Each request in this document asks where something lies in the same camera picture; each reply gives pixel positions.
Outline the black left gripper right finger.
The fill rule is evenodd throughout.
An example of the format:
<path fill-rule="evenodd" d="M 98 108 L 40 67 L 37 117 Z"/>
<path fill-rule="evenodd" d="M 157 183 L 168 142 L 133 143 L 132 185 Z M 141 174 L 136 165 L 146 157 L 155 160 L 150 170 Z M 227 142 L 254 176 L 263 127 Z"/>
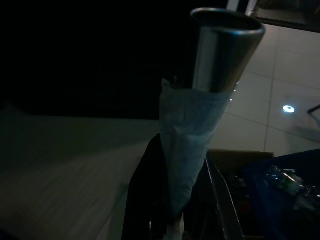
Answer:
<path fill-rule="evenodd" d="M 243 240 L 243 230 L 228 185 L 206 156 L 194 186 L 194 240 Z"/>

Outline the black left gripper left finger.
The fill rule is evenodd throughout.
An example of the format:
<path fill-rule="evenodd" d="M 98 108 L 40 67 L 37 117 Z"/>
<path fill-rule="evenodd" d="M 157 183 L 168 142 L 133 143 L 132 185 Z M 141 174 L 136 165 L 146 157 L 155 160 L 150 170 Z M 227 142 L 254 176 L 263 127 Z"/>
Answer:
<path fill-rule="evenodd" d="M 130 180 L 121 238 L 163 240 L 172 220 L 168 167 L 157 134 Z"/>

